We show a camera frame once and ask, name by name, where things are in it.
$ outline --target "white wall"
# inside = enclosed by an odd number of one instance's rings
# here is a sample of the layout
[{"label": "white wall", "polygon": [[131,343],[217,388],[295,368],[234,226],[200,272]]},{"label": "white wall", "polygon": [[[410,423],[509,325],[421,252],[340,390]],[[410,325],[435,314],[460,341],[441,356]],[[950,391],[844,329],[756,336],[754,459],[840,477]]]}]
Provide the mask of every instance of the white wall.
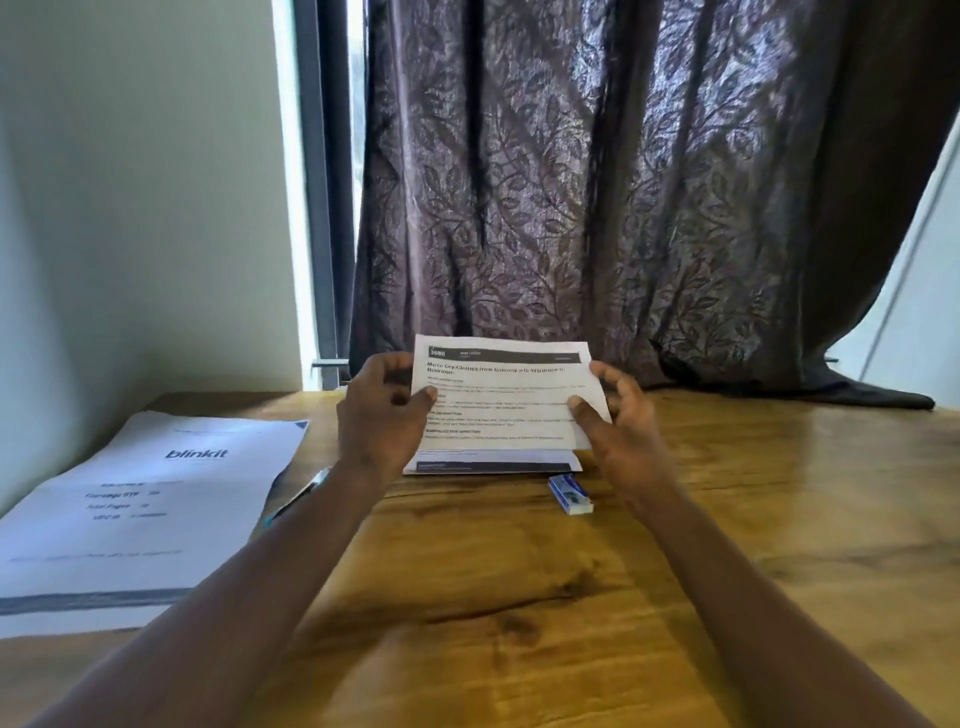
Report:
[{"label": "white wall", "polygon": [[155,394],[309,381],[290,23],[0,3],[0,512]]},{"label": "white wall", "polygon": [[828,354],[854,379],[960,408],[960,116],[880,296]]},{"label": "white wall", "polygon": [[14,0],[10,15],[33,93],[84,158],[161,388],[300,389],[313,327],[271,3]]},{"label": "white wall", "polygon": [[[84,236],[83,220],[73,220],[78,234],[59,237],[71,211],[51,206],[42,226],[47,234],[32,235],[2,120],[0,514],[72,464],[152,392],[142,376],[135,330],[111,302],[110,276],[96,264],[95,241]],[[66,170],[61,165],[51,175],[58,171]]]},{"label": "white wall", "polygon": [[960,159],[947,170],[863,380],[960,407]]}]

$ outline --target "white paper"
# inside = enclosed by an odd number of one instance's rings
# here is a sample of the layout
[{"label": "white paper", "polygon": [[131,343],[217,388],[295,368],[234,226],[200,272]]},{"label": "white paper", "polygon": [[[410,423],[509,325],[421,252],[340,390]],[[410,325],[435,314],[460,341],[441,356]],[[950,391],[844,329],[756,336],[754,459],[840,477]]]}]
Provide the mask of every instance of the white paper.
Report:
[{"label": "white paper", "polygon": [[146,624],[247,542],[304,430],[134,415],[0,520],[0,638]]},{"label": "white paper", "polygon": [[586,342],[417,336],[414,391],[439,393],[422,449],[587,449],[566,400],[579,395],[608,422]]},{"label": "white paper", "polygon": [[464,449],[418,450],[403,472],[408,475],[579,473],[573,450]]}]

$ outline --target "window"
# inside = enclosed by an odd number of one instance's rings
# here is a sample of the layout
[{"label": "window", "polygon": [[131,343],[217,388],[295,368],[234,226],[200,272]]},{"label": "window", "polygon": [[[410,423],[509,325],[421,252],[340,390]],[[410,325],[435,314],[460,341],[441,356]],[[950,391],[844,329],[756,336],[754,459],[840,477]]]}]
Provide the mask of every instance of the window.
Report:
[{"label": "window", "polygon": [[333,389],[346,373],[363,189],[366,2],[293,3],[320,349],[315,366],[324,389]]}]

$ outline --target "glass pane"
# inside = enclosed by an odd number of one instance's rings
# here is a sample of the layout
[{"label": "glass pane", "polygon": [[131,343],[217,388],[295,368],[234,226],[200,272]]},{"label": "glass pane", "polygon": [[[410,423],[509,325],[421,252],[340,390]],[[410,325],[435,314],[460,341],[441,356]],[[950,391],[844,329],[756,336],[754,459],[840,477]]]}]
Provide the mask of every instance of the glass pane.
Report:
[{"label": "glass pane", "polygon": [[360,231],[363,155],[367,136],[367,3],[347,0],[347,48],[350,74],[350,150],[353,173],[353,248]]}]

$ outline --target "leaf pattern curtain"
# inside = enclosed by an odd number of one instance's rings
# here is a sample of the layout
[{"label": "leaf pattern curtain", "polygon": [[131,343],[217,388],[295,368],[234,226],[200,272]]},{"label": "leaf pattern curtain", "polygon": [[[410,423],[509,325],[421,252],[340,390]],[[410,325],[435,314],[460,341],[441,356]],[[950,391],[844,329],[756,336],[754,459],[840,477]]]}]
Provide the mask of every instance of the leaf pattern curtain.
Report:
[{"label": "leaf pattern curtain", "polygon": [[586,338],[645,386],[932,406],[824,352],[960,99],[955,0],[371,0],[351,364]]}]

